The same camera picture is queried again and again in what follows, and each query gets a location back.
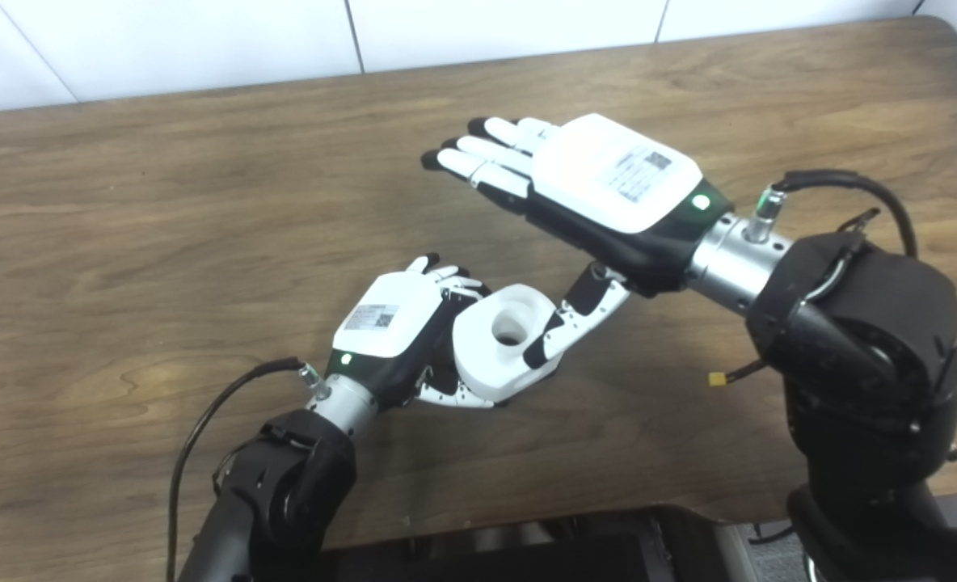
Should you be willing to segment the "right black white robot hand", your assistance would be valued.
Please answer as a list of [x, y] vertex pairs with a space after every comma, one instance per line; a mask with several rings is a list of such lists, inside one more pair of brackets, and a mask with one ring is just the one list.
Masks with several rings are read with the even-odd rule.
[[692, 158], [598, 114], [561, 126], [475, 118], [466, 135], [423, 154], [422, 166], [592, 257], [526, 347], [530, 368], [563, 354], [630, 293], [688, 288], [696, 248], [734, 209]]

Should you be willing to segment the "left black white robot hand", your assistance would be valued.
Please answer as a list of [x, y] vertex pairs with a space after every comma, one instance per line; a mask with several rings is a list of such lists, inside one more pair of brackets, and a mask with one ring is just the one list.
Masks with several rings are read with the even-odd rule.
[[360, 383], [379, 411], [411, 400], [453, 322], [491, 290], [456, 265], [427, 253], [376, 277], [335, 329], [326, 376]]

